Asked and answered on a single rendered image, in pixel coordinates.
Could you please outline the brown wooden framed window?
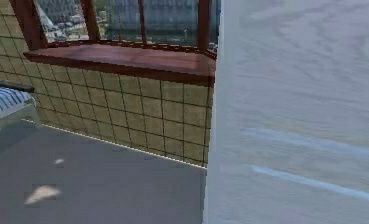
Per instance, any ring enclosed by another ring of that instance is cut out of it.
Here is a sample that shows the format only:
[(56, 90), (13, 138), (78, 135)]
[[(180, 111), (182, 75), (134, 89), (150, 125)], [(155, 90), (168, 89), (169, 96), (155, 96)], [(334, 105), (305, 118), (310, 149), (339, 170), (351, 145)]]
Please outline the brown wooden framed window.
[(80, 0), (86, 40), (47, 41), (34, 0), (9, 0), (23, 32), (31, 62), (115, 73), (155, 80), (211, 87), (217, 54), (208, 49), (211, 0), (199, 0), (197, 45), (149, 44), (145, 20), (140, 20), (140, 42), (103, 40), (93, 0)]

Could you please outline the pale grey room door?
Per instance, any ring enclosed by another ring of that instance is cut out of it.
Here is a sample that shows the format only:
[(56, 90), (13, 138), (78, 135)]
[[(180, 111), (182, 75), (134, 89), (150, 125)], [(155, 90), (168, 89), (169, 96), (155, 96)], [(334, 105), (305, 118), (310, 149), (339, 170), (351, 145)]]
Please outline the pale grey room door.
[(202, 224), (369, 224), (369, 0), (221, 0)]

